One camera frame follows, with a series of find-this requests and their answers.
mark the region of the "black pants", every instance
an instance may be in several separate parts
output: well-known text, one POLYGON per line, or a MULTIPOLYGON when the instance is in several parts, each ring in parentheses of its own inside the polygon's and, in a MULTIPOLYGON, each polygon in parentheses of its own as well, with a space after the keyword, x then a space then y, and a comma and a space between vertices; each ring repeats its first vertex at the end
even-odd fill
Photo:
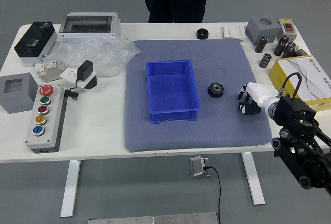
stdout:
POLYGON ((145 0, 149 23, 202 22, 207 0, 145 0))

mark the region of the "metal plate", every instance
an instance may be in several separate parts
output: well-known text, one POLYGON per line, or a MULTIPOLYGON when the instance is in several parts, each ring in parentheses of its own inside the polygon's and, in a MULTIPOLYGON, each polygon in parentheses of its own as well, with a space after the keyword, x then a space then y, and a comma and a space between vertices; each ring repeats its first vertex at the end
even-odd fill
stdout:
POLYGON ((89 220, 88 224, 218 224, 215 212, 89 220))

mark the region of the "robotic arm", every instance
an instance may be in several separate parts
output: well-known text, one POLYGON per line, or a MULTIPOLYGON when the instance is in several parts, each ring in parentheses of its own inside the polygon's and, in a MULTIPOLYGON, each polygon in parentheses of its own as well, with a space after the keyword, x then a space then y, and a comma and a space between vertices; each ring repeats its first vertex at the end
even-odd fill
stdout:
POLYGON ((272 139, 275 156, 280 157, 294 177, 305 189, 325 188, 331 195, 331 153, 323 153, 315 136, 331 147, 331 139, 319 128, 314 119, 316 111, 301 99, 295 98, 301 80, 293 94, 282 96, 280 92, 268 85, 247 83, 243 86, 238 99, 246 92, 239 109, 245 115, 258 114, 262 108, 266 114, 282 126, 278 138, 272 139))

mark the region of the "clear plastic cover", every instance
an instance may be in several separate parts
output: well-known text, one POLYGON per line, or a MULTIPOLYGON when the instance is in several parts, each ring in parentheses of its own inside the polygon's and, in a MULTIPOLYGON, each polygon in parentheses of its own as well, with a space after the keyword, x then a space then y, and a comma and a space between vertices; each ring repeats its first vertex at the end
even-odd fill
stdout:
POLYGON ((57 50, 44 57, 43 62, 64 61, 66 66, 78 68, 85 60, 93 63, 99 78, 115 76, 140 49, 133 41, 116 37, 98 37, 82 43, 61 43, 57 50))
POLYGON ((111 22, 111 16, 67 16, 61 33, 110 33, 111 22))

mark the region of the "white switch plate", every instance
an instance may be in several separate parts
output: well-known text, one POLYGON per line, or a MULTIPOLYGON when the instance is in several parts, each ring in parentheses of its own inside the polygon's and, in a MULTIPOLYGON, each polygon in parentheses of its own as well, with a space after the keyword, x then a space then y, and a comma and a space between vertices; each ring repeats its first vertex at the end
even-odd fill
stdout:
POLYGON ((245 27, 238 24, 224 23, 224 38, 239 40, 245 39, 245 27))

